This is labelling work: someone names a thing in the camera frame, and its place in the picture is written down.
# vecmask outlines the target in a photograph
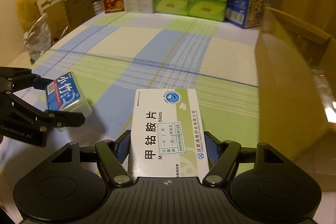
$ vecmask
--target checkered pattern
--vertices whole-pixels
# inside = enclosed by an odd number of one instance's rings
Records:
[[[196,88],[204,130],[219,140],[255,146],[257,35],[255,29],[242,30],[229,23],[158,13],[117,12],[90,19],[33,66],[34,73],[51,79],[73,71],[93,106],[81,128],[51,133],[50,153],[68,141],[93,145],[130,129],[138,88]],[[46,108],[42,91],[28,89],[18,95],[41,110]],[[0,151],[2,162],[27,147],[8,142],[20,148]],[[35,159],[33,166],[41,160],[33,153],[27,157]]]

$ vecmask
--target metal screw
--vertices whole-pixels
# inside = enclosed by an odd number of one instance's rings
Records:
[[[119,185],[123,185],[126,184],[127,182],[129,182],[131,179],[128,176],[125,175],[118,175],[116,177],[114,177],[114,182],[119,184]]]
[[[207,176],[205,180],[214,185],[220,183],[222,181],[222,178],[218,175],[210,175]]]
[[[47,132],[47,128],[44,127],[44,126],[42,126],[42,127],[40,127],[40,131],[41,131],[41,132]]]

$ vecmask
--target table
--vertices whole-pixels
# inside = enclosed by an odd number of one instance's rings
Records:
[[[243,30],[230,23],[167,14],[117,12],[90,19],[32,68],[50,79],[74,72],[93,106],[92,115],[80,128],[54,130],[46,148],[5,138],[0,168],[8,188],[69,141],[93,145],[130,129],[139,88],[195,88],[204,130],[220,140],[255,147],[257,36],[258,28]],[[43,91],[27,89],[16,94],[46,109]]]

